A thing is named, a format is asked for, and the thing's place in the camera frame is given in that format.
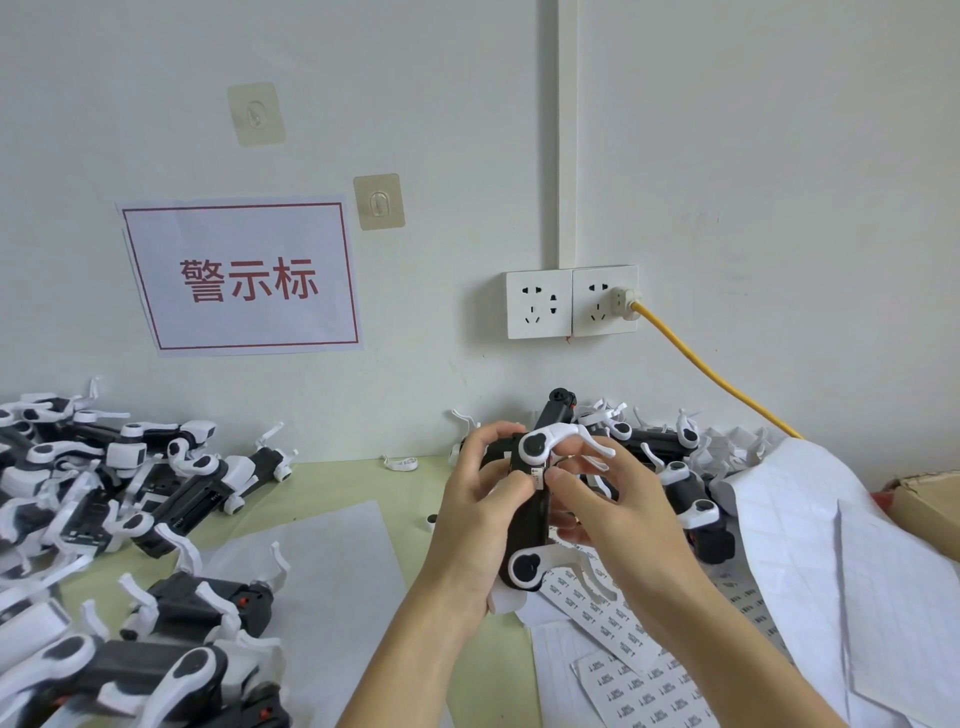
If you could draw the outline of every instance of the forearm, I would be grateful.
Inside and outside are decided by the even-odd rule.
[[[626,594],[628,602],[640,602]],[[829,728],[843,721],[705,579],[648,607],[653,630],[696,682],[721,725]]]
[[[338,728],[436,726],[468,630],[441,595],[415,584],[396,611]]]

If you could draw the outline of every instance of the person's right hand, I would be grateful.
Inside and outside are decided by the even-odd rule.
[[[555,450],[560,455],[590,455],[610,470],[602,473],[583,457],[550,468],[545,480],[553,493],[551,523],[565,541],[596,548],[643,626],[662,643],[664,610],[681,603],[678,600],[699,599],[716,590],[693,556],[657,476],[615,440],[596,440],[613,448],[616,456],[599,457],[580,438],[570,438]],[[577,477],[580,473],[606,477],[619,491],[619,502],[595,494]]]

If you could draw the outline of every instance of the yellow cable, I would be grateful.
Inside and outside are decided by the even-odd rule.
[[[761,407],[759,404],[751,400],[745,394],[734,389],[724,379],[720,378],[720,376],[716,374],[709,366],[707,366],[703,362],[703,360],[690,349],[689,346],[687,346],[683,341],[680,340],[680,337],[678,337],[677,334],[671,331],[663,321],[661,321],[656,316],[654,316],[653,313],[651,313],[650,310],[646,306],[644,306],[642,303],[638,301],[633,301],[630,304],[630,308],[632,308],[634,311],[640,314],[640,316],[642,316],[651,324],[653,324],[655,327],[657,327],[657,330],[661,334],[666,336],[670,340],[670,343],[673,344],[675,347],[677,347],[677,349],[680,350],[680,353],[683,354],[687,359],[689,359],[693,363],[693,366],[695,366],[697,369],[699,369],[701,372],[707,375],[710,379],[712,379],[713,383],[716,384],[718,387],[728,392],[729,394],[733,395],[738,400],[742,401],[744,404],[746,404],[756,413],[762,415],[767,420],[772,422],[774,425],[779,427],[781,430],[786,432],[788,435],[790,435],[790,437],[796,437],[799,440],[802,440],[804,438],[804,436],[801,435],[793,427],[785,423],[783,420],[780,420],[779,418],[775,417],[770,410]]]

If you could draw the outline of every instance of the person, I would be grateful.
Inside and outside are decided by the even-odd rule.
[[[526,473],[500,460],[480,468],[487,445],[522,425],[496,423],[467,437],[446,483],[420,574],[396,611],[339,728],[436,726],[450,672],[487,613],[487,594],[506,550],[507,528],[534,493]],[[644,628],[673,653],[721,725],[830,728],[845,723],[801,674],[734,608],[697,564],[657,477],[616,441],[601,458],[620,492],[614,503],[576,475],[599,473],[580,438],[545,480],[560,538],[593,546]]]

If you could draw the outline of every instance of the person's left hand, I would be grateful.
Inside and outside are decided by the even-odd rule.
[[[494,423],[467,437],[446,482],[433,540],[411,589],[427,590],[431,598],[458,610],[469,634],[487,614],[487,594],[507,549],[507,528],[514,512],[534,493],[530,475],[507,474],[509,459],[480,468],[487,445],[515,432],[526,432],[526,427]]]

